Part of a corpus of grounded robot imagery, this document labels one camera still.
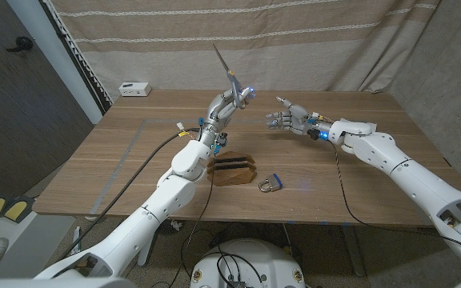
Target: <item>wooden block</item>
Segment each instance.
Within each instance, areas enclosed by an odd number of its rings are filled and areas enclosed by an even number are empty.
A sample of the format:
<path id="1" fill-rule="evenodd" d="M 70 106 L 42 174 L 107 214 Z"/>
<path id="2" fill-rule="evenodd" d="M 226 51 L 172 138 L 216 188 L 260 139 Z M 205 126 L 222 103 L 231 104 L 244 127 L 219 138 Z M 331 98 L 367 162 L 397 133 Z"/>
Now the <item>wooden block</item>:
<path id="1" fill-rule="evenodd" d="M 207 178 L 215 186 L 247 184 L 257 175 L 252 163 L 255 161 L 250 155 L 229 151 L 209 161 Z"/>

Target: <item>small white device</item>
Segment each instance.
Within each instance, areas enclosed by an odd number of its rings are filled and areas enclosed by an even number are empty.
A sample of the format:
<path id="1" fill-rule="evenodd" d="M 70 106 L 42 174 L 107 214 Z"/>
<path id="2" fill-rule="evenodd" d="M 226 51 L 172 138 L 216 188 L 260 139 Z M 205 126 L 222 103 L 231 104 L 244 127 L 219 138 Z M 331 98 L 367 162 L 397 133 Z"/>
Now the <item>small white device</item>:
<path id="1" fill-rule="evenodd" d="M 148 82 L 124 82 L 118 90 L 122 96 L 147 96 L 150 85 Z"/>

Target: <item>beige curtain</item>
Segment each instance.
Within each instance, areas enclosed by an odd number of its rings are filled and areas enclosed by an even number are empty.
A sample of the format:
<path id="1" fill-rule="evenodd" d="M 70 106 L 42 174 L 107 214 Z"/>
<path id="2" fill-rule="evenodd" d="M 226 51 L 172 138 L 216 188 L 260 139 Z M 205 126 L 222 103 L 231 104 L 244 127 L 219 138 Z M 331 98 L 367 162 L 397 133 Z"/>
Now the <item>beige curtain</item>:
<path id="1" fill-rule="evenodd" d="M 52 0 L 112 98 L 122 82 L 153 89 L 229 86 L 218 47 L 258 90 L 387 86 L 439 0 Z"/>

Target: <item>white plastic casing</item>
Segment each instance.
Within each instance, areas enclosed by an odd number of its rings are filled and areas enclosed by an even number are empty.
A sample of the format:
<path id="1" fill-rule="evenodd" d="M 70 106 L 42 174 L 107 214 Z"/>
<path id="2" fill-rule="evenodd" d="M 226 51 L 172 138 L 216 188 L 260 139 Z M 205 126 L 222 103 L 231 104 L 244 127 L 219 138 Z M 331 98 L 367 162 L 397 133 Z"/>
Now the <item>white plastic casing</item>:
<path id="1" fill-rule="evenodd" d="M 396 146 L 395 140 L 385 133 L 373 133 L 364 137 L 346 134 L 344 144 L 353 147 L 357 158 L 387 175 L 390 175 L 399 163 L 411 159 Z"/>
<path id="2" fill-rule="evenodd" d="M 265 242 L 263 240 L 245 238 L 230 240 L 219 245 L 219 249 L 224 253 L 237 254 L 250 262 L 259 272 L 259 275 L 266 275 L 266 280 L 261 286 L 257 274 L 240 258 L 235 258 L 239 265 L 241 281 L 246 283 L 246 287 L 255 288 L 305 288 L 305 282 L 301 279 L 298 282 L 294 277 L 294 272 L 301 271 L 300 265 L 284 250 L 279 247 Z M 219 252 L 218 247 L 215 247 L 211 252 Z M 220 278 L 220 274 L 216 267 L 216 262 L 221 254 L 211 254 L 200 260 L 195 265 L 193 271 L 202 272 L 202 277 L 197 282 L 190 279 L 190 288 L 207 288 L 207 287 L 227 287 L 225 282 Z M 233 260 L 226 257 L 229 268 L 235 276 L 235 281 L 238 281 L 238 270 Z M 226 263 L 220 261 L 220 270 L 225 278 L 230 275 L 229 268 Z"/>
<path id="3" fill-rule="evenodd" d="M 207 160 L 210 153 L 211 149 L 208 146 L 199 141 L 191 140 L 172 159 L 172 171 L 176 175 L 195 180 L 203 173 L 204 169 L 204 166 L 199 165 L 199 160 Z"/>
<path id="4" fill-rule="evenodd" d="M 147 96 L 150 85 L 148 82 L 124 82 L 118 90 L 122 96 Z"/>
<path id="5" fill-rule="evenodd" d="M 439 218 L 439 214 L 450 203 L 461 201 L 461 191 L 453 188 L 414 160 L 399 165 L 390 176 L 403 192 L 425 212 L 439 234 L 461 242 L 461 233 Z M 446 244 L 461 258 L 459 244 L 449 241 L 446 241 Z"/>
<path id="6" fill-rule="evenodd" d="M 59 271 L 76 263 L 87 254 L 100 258 L 101 263 L 98 265 L 107 267 L 110 277 L 120 276 L 133 257 L 154 236 L 159 224 L 171 213 L 190 202 L 194 193 L 195 184 L 193 182 L 171 175 L 147 201 L 99 244 L 53 264 L 36 278 L 54 278 Z"/>
<path id="7" fill-rule="evenodd" d="M 368 135 L 373 132 L 373 127 L 367 123 L 349 122 L 346 119 L 341 119 L 332 124 L 330 131 L 328 131 L 328 141 L 335 145 L 341 145 L 344 141 L 344 136 L 341 136 L 343 132 L 355 135 Z"/>

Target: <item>gray wall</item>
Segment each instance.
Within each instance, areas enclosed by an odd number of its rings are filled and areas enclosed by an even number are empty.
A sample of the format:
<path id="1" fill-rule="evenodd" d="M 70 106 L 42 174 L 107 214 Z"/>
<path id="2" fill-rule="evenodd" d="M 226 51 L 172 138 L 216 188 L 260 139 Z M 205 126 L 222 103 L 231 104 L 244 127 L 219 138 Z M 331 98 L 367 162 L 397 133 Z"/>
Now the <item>gray wall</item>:
<path id="1" fill-rule="evenodd" d="M 0 1 L 0 195 L 22 195 L 64 163 L 92 124 L 40 47 L 11 53 L 32 38 Z"/>
<path id="2" fill-rule="evenodd" d="M 6 0 L 24 27 L 28 30 L 33 40 L 44 53 L 49 63 L 53 66 L 58 76 L 70 91 L 76 102 L 83 109 L 92 124 L 97 124 L 102 118 L 85 82 L 79 75 L 70 56 L 65 50 L 62 41 L 54 31 L 46 13 L 36 1 Z"/>
<path id="3" fill-rule="evenodd" d="M 461 175 L 461 1 L 441 1 L 387 92 Z"/>

